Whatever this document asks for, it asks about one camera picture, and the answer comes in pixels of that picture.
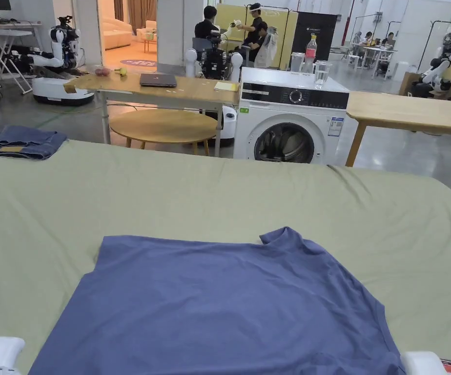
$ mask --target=curtain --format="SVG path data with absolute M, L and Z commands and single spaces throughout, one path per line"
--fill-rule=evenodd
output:
M 115 0 L 115 18 L 123 21 L 123 0 Z
M 156 9 L 158 0 L 128 0 L 130 24 L 136 33 L 136 29 L 145 27 L 147 20 L 156 21 Z

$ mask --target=energy label sticker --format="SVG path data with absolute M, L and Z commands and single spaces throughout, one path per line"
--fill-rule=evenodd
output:
M 329 126 L 328 135 L 330 137 L 340 137 L 340 132 L 342 131 L 342 126 L 344 125 L 343 117 L 333 117 L 331 118 L 331 124 Z

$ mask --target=black shirt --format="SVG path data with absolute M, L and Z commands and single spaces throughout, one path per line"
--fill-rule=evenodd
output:
M 259 45 L 259 48 L 250 50 L 250 56 L 249 56 L 250 61 L 255 62 L 256 56 L 259 54 L 260 47 L 262 47 L 264 45 L 265 41 L 266 41 L 265 37 L 262 37 L 258 41 L 255 42 Z
M 211 36 L 211 30 L 219 31 L 219 29 L 216 26 L 214 26 L 210 22 L 210 20 L 201 21 L 200 23 L 197 23 L 195 26 L 195 37 L 206 39 L 207 37 Z
M 253 27 L 255 27 L 255 31 L 248 32 L 248 35 L 246 36 L 246 39 L 244 40 L 243 44 L 248 43 L 256 43 L 260 36 L 257 28 L 259 27 L 259 24 L 262 22 L 262 17 L 257 17 L 253 19 L 253 23 L 251 24 Z

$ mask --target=glass cup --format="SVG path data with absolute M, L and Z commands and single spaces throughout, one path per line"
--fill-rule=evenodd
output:
M 291 71 L 301 71 L 305 58 L 305 54 L 293 52 L 291 54 Z
M 326 83 L 329 77 L 329 69 L 331 67 L 331 63 L 327 61 L 316 61 L 315 65 L 315 87 L 323 88 L 323 85 Z

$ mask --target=yellow partition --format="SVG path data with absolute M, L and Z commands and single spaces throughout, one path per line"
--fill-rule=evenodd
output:
M 288 26 L 285 33 L 285 45 L 281 51 L 280 69 L 287 70 L 289 61 L 291 59 L 291 49 L 293 47 L 293 40 L 295 39 L 296 22 L 299 20 L 299 14 L 290 12 L 288 16 Z
M 274 26 L 277 29 L 278 45 L 271 67 L 286 69 L 287 64 L 282 62 L 282 56 L 286 54 L 286 51 L 288 51 L 288 55 L 291 55 L 291 46 L 293 45 L 293 37 L 295 35 L 298 14 L 284 9 L 263 7 L 261 16 L 269 26 Z M 245 6 L 226 4 L 217 5 L 217 16 L 215 17 L 216 25 L 219 25 L 221 28 L 228 28 L 230 23 L 234 20 L 241 20 L 243 24 L 251 25 L 253 22 L 253 17 L 246 11 Z M 234 42 L 242 42 L 245 37 L 246 32 L 243 30 L 234 29 L 229 37 L 229 41 L 233 43 L 229 43 L 229 46 L 236 45 Z
M 217 4 L 217 16 L 215 17 L 215 24 L 221 28 L 228 29 L 231 22 L 234 20 L 241 20 L 245 23 L 246 7 L 240 5 L 226 5 Z M 245 39 L 245 32 L 234 28 L 229 37 L 230 41 L 243 41 Z

